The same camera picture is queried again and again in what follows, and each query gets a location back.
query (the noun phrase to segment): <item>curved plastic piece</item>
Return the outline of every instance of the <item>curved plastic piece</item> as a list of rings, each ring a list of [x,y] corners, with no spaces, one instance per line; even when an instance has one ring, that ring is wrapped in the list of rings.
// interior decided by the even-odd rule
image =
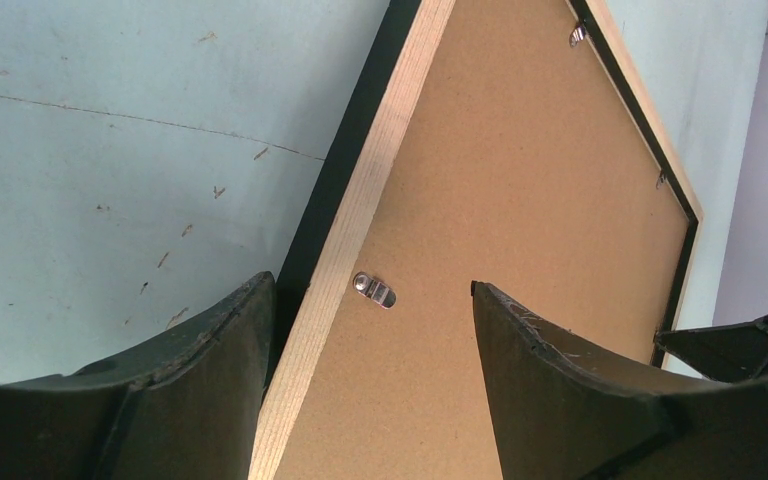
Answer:
[[[655,343],[719,382],[768,375],[768,314],[736,325],[660,332]]]
[[[768,377],[674,375],[473,284],[504,478],[768,479]]]
[[[245,478],[274,307],[261,273],[74,375],[0,386],[0,478]]]

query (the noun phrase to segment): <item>hardboard backing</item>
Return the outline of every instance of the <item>hardboard backing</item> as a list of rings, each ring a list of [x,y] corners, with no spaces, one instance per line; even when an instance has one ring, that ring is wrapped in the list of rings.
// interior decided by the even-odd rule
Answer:
[[[278,479],[496,479],[470,281],[646,362],[688,221],[562,0],[458,0]]]

